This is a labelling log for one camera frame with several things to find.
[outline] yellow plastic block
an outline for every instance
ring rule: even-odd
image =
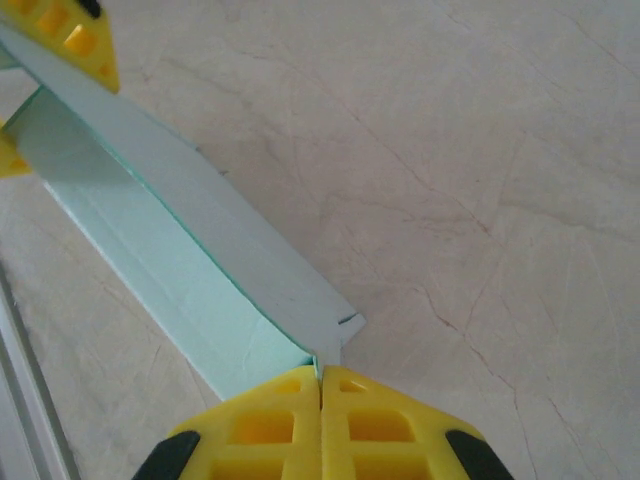
[[[180,480],[320,480],[320,388],[299,367],[177,427],[201,436]]]
[[[0,131],[0,178],[31,173],[31,168],[17,152],[9,136]]]
[[[183,423],[134,479],[158,472],[179,480],[513,480],[468,423],[331,366],[321,388],[313,367],[300,367]]]
[[[322,382],[323,480],[468,480],[445,434],[471,425],[346,368]]]
[[[13,25],[112,92],[120,88],[109,17],[94,18],[77,0],[0,0]]]

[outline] paper cardboard strip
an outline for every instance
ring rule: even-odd
[[[7,131],[57,201],[220,397],[310,360],[51,93],[34,94]]]
[[[320,367],[340,362],[341,337],[354,329],[338,323],[356,312],[211,164],[125,99],[2,25],[0,44],[82,120],[265,318],[315,354]]]

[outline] rectangular hole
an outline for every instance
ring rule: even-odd
[[[80,57],[89,55],[97,44],[96,37],[83,25],[77,25],[64,41],[64,46]]]
[[[409,456],[356,456],[356,480],[433,480],[424,458]]]
[[[291,443],[293,441],[293,413],[286,411],[249,412],[238,417],[229,443],[260,445]]]
[[[349,437],[364,442],[413,442],[407,418],[395,410],[355,410],[348,414]]]
[[[284,463],[280,459],[229,461],[216,463],[211,480],[280,480]]]

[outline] white marble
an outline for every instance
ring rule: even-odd
[[[122,95],[366,314],[347,366],[518,479],[637,478],[637,0],[105,4]],[[35,178],[0,254],[86,478],[216,403]]]

